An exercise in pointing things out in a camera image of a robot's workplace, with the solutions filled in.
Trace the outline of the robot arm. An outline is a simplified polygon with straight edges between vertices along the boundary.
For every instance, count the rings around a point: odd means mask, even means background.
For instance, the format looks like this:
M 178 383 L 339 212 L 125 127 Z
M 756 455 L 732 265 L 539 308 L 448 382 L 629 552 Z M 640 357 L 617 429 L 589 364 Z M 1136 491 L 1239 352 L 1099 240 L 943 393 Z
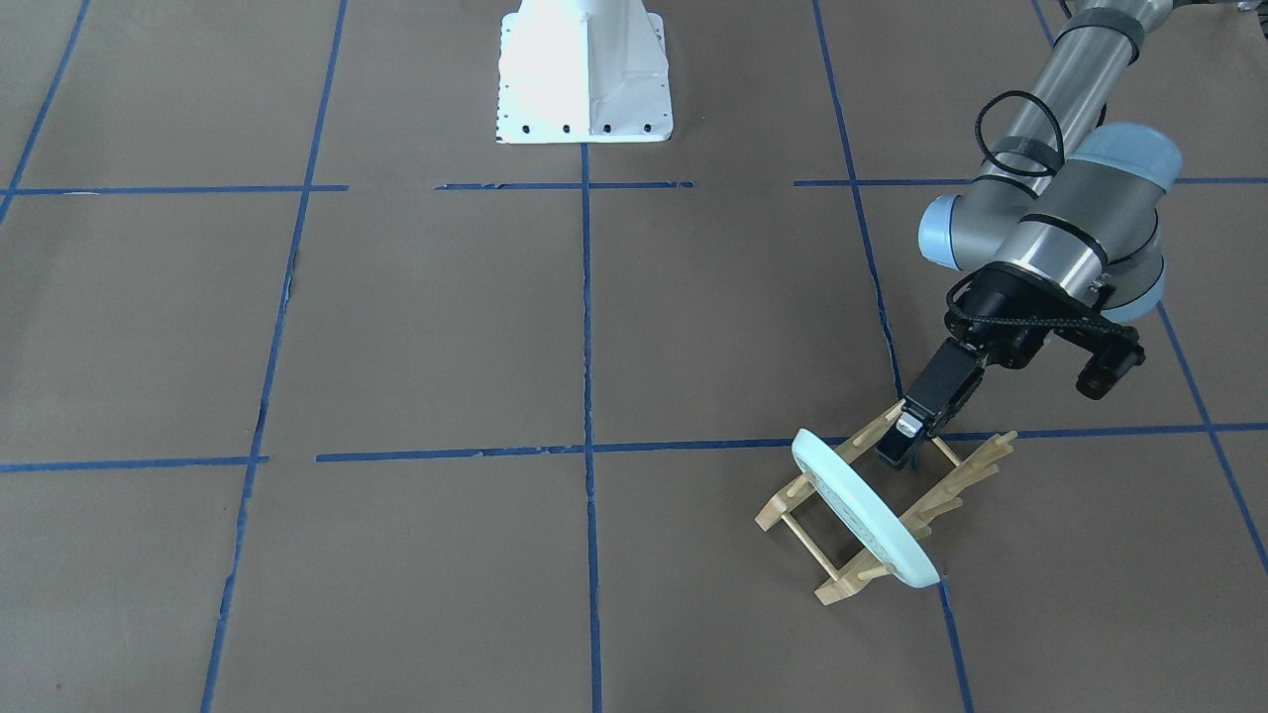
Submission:
M 948 337 L 902 398 L 879 458 L 904 468 L 970 400 L 992 365 L 1018 370 L 1052 337 L 1088 360 L 1075 388 L 1104 398 L 1146 360 L 1132 321 L 1161 298 L 1159 203 L 1183 167 L 1177 145 L 1102 112 L 1173 1 L 1087 1 L 1061 28 L 999 140 L 975 140 L 978 178 L 940 197 L 918 230 L 922 255 L 960 271 L 945 297 Z

